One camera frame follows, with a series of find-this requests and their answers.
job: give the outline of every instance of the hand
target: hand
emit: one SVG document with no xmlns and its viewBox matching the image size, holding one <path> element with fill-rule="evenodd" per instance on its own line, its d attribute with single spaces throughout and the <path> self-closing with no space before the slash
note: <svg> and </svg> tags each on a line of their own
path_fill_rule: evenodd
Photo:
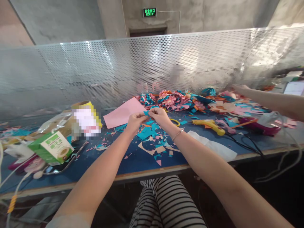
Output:
<svg viewBox="0 0 304 228">
<path fill-rule="evenodd" d="M 174 125 L 169 119 L 166 111 L 162 108 L 152 108 L 148 114 L 165 130 L 169 126 Z"/>
<path fill-rule="evenodd" d="M 250 88 L 246 85 L 232 85 L 232 88 L 240 94 L 242 94 L 244 90 L 250 90 Z"/>
<path fill-rule="evenodd" d="M 145 116 L 143 112 L 138 112 L 130 115 L 125 132 L 132 134 L 134 137 L 137 134 L 140 125 L 148 120 L 148 118 L 149 117 Z"/>
</svg>

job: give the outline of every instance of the blue table surface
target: blue table surface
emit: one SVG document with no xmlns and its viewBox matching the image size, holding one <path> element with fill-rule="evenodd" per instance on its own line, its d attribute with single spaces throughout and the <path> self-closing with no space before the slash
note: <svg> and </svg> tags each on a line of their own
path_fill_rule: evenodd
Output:
<svg viewBox="0 0 304 228">
<path fill-rule="evenodd" d="M 188 112 L 182 111 L 182 112 L 171 112 L 168 115 L 170 118 L 176 119 L 180 122 L 183 120 L 186 120 L 188 122 L 194 120 L 191 119 L 189 116 L 185 117 L 186 114 L 188 114 Z M 194 116 L 197 116 L 200 119 L 218 119 L 218 120 L 223 119 L 223 117 L 226 117 L 215 113 L 209 113 L 209 114 L 195 113 Z M 43 176 L 38 180 L 34 180 L 32 179 L 32 177 L 29 177 L 22 183 L 20 190 L 51 187 L 56 185 L 77 182 L 80 179 L 80 177 L 84 174 L 84 172 L 89 168 L 89 166 L 103 152 L 103 151 L 97 151 L 95 149 L 90 150 L 88 152 L 86 150 L 91 148 L 92 146 L 103 143 L 102 139 L 104 137 L 106 137 L 106 139 L 109 140 L 110 142 L 113 142 L 120 135 L 120 132 L 114 135 L 105 135 L 107 132 L 114 132 L 114 130 L 107 129 L 104 121 L 102 121 L 102 123 L 103 123 L 103 127 L 102 127 L 101 135 L 88 140 L 89 143 L 80 152 L 80 156 L 78 160 L 74 161 L 66 171 L 64 171 L 62 174 Z M 244 149 L 241 146 L 234 143 L 229 137 L 218 136 L 216 132 L 210 129 L 205 129 L 204 126 L 193 125 L 192 123 L 186 123 L 185 125 L 181 125 L 180 128 L 184 128 L 186 132 L 190 130 L 197 132 L 199 135 L 206 137 L 209 140 L 221 143 L 227 146 L 228 148 L 232 149 L 233 151 L 235 151 L 238 155 L 252 153 L 252 151 Z M 303 143 L 302 142 L 304 139 L 303 123 L 298 122 L 298 126 L 296 129 L 288 129 L 288 131 L 298 140 L 298 143 Z M 159 129 L 159 131 L 157 132 L 163 134 L 163 130 L 161 129 Z M 242 132 L 244 134 L 247 133 L 245 128 L 238 128 L 237 132 Z M 275 149 L 286 146 L 282 130 L 279 132 L 279 134 L 276 137 L 269 137 L 269 136 L 256 135 L 256 134 L 251 134 L 250 136 L 261 150 Z M 239 142 L 245 142 L 253 146 L 250 140 L 248 140 L 247 138 L 245 138 L 240 134 L 236 134 L 234 135 L 234 137 Z M 167 137 L 167 141 L 168 144 L 173 145 L 173 142 L 169 136 Z M 117 174 L 129 174 L 133 172 L 147 171 L 151 169 L 187 164 L 186 159 L 183 157 L 183 155 L 180 152 L 173 151 L 174 155 L 173 157 L 170 157 L 169 150 L 167 149 L 167 153 L 163 153 L 162 157 L 160 158 L 162 166 L 159 166 L 159 164 L 156 162 L 153 156 L 151 156 L 150 154 L 143 151 L 141 148 L 137 146 L 140 142 L 141 140 L 137 136 L 135 136 L 126 152 L 126 155 L 129 155 L 131 153 L 132 154 L 128 157 L 128 159 L 122 159 Z M 156 140 L 155 142 L 147 141 L 147 142 L 143 142 L 142 144 L 145 149 L 152 150 L 155 149 L 155 146 L 151 144 L 158 144 L 158 140 Z M 8 170 L 7 167 L 14 161 L 15 158 L 11 156 L 6 155 L 4 157 L 3 164 L 1 166 L 2 180 L 4 180 L 11 172 L 10 170 Z M 21 178 L 23 177 L 23 175 L 24 173 L 20 175 L 13 174 L 11 178 L 2 186 L 0 190 L 0 194 L 13 192 L 16 186 L 18 185 L 18 183 L 20 182 Z"/>
</svg>

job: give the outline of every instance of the yellow cord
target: yellow cord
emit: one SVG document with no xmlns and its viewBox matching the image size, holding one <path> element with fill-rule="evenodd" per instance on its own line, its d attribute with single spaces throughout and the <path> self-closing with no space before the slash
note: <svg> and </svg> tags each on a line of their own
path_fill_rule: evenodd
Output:
<svg viewBox="0 0 304 228">
<path fill-rule="evenodd" d="M 9 208 L 7 210 L 7 213 L 12 213 L 14 208 L 15 208 L 15 204 L 16 204 L 16 201 L 17 201 L 17 195 L 13 195 L 11 201 L 10 201 L 10 204 L 9 204 Z"/>
<path fill-rule="evenodd" d="M 177 120 L 175 120 L 175 119 L 170 119 L 171 121 L 173 121 L 173 122 L 176 122 L 177 124 L 174 124 L 175 126 L 180 126 L 181 124 L 180 124 L 180 122 L 178 122 Z"/>
</svg>

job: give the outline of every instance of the person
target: person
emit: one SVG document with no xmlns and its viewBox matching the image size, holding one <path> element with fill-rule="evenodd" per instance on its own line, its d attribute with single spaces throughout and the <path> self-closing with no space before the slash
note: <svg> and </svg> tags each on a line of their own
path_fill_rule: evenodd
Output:
<svg viewBox="0 0 304 228">
<path fill-rule="evenodd" d="M 220 156 L 175 126 L 163 109 L 153 108 L 149 115 L 170 135 L 191 168 L 213 190 L 236 227 L 293 227 Z M 88 168 L 47 228 L 90 227 L 129 144 L 147 119 L 144 113 L 129 117 L 125 131 Z M 206 227 L 178 176 L 141 184 L 144 187 L 130 227 Z"/>
<path fill-rule="evenodd" d="M 246 85 L 233 85 L 232 87 L 239 94 L 254 100 L 262 106 L 278 111 L 283 116 L 304 122 L 303 96 L 265 92 L 250 89 Z"/>
</svg>

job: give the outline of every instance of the green carton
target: green carton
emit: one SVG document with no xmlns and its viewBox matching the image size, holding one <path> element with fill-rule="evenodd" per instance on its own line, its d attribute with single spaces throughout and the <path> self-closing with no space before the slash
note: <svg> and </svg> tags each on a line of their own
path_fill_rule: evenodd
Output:
<svg viewBox="0 0 304 228">
<path fill-rule="evenodd" d="M 74 151 L 74 148 L 59 131 L 45 134 L 28 147 L 51 166 L 63 164 Z"/>
</svg>

